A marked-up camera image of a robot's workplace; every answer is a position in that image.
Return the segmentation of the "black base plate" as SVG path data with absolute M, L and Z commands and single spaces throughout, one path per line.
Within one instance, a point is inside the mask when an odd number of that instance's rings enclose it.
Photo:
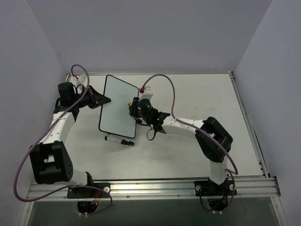
M 68 189 L 67 198 L 68 199 L 87 199 L 87 198 L 108 198 L 107 193 L 111 190 L 111 184 L 109 182 L 94 182 L 91 188 L 83 187 L 72 187 Z
M 196 196 L 228 196 L 233 194 L 237 195 L 237 190 L 234 188 L 233 181 L 227 180 L 221 185 L 217 185 L 211 180 L 194 181 L 195 195 Z

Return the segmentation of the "small black-framed whiteboard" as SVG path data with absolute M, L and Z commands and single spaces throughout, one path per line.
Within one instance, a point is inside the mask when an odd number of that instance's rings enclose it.
M 129 103 L 139 96 L 136 86 L 112 75 L 105 78 L 103 95 L 111 101 L 101 108 L 99 130 L 126 138 L 135 138 L 136 122 L 129 114 Z

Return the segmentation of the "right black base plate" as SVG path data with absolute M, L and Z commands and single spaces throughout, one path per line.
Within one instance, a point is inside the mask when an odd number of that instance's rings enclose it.
M 221 185 L 217 185 L 211 180 L 194 181 L 195 195 L 196 196 L 228 196 L 233 194 L 237 195 L 237 190 L 234 188 L 233 181 L 227 180 Z

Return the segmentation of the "aluminium mounting rail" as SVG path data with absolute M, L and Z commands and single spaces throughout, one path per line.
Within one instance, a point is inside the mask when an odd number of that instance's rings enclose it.
M 208 180 L 207 178 L 178 178 L 153 180 L 97 180 L 95 182 L 109 182 L 111 190 L 108 198 L 68 199 L 69 188 L 62 185 L 38 185 L 32 183 L 26 198 L 30 201 L 121 201 L 121 200 L 175 200 L 196 199 L 194 181 Z M 279 197 L 281 195 L 276 177 L 264 176 L 234 177 L 237 190 L 236 198 Z M 218 199 L 222 196 L 203 196 L 202 198 Z

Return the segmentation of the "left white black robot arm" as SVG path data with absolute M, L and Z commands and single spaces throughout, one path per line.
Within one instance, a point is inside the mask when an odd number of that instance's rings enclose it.
M 58 91 L 60 97 L 55 103 L 50 131 L 30 152 L 34 178 L 37 184 L 79 185 L 78 192 L 90 197 L 95 191 L 92 176 L 74 168 L 65 142 L 80 108 L 96 109 L 111 99 L 93 87 L 75 86 L 71 82 L 59 84 Z

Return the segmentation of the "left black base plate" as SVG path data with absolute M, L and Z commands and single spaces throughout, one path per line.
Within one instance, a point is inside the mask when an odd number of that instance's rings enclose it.
M 91 188 L 83 187 L 72 187 L 68 189 L 67 198 L 68 199 L 87 199 L 87 198 L 108 198 L 107 193 L 111 190 L 111 184 L 109 182 L 94 182 Z

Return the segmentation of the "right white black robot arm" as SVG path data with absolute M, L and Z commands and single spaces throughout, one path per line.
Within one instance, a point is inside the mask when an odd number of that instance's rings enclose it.
M 149 99 L 133 98 L 128 104 L 129 115 L 138 123 L 143 120 L 154 135 L 177 134 L 195 138 L 204 156 L 210 161 L 209 189 L 214 194 L 225 190 L 227 178 L 226 153 L 231 150 L 232 136 L 214 118 L 206 120 L 175 119 L 170 113 L 155 109 Z

